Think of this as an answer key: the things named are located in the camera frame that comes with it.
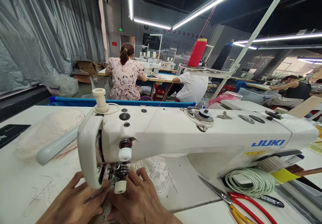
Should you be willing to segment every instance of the juki logo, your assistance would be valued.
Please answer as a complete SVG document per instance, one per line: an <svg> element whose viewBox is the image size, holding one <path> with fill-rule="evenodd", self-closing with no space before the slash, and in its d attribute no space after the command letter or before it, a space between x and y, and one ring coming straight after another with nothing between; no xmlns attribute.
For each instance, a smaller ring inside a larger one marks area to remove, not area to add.
<svg viewBox="0 0 322 224"><path fill-rule="evenodd" d="M259 147L259 146L281 146L285 140L261 140L259 143L253 143L252 147Z"/></svg>

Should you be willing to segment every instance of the black tank top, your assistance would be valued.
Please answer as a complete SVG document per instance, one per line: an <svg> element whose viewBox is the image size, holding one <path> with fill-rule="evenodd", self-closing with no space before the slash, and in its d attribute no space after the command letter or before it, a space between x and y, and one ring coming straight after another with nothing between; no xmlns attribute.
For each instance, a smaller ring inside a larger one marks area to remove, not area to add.
<svg viewBox="0 0 322 224"><path fill-rule="evenodd" d="M288 88L286 90L285 97L296 98L306 100L309 97L309 93L312 90L310 84L299 81L299 86L296 88Z"/></svg>

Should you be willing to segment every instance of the silver curtain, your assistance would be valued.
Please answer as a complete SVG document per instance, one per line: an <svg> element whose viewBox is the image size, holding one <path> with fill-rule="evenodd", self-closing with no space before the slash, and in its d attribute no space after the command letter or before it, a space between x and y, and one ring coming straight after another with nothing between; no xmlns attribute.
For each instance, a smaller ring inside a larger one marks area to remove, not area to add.
<svg viewBox="0 0 322 224"><path fill-rule="evenodd" d="M98 0L0 0L0 95L105 62Z"/></svg>

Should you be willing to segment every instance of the black phone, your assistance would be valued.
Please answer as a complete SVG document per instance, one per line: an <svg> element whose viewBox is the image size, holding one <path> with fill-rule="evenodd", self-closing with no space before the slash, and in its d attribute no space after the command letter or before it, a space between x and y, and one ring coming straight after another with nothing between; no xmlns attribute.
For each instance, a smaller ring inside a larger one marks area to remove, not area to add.
<svg viewBox="0 0 322 224"><path fill-rule="evenodd" d="M31 125L8 124L0 129L0 149L18 137Z"/></svg>

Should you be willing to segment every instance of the cardboard box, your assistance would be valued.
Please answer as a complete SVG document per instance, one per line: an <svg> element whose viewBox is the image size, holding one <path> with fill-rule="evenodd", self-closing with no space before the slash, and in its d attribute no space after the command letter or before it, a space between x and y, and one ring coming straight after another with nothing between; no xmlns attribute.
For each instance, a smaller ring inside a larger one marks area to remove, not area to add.
<svg viewBox="0 0 322 224"><path fill-rule="evenodd" d="M96 62L92 61L76 61L80 70L87 72L90 75L96 74L96 67L100 69L100 66Z"/></svg>
<svg viewBox="0 0 322 224"><path fill-rule="evenodd" d="M74 78L78 80L78 82L90 84L91 83L90 76L91 75L74 75Z"/></svg>

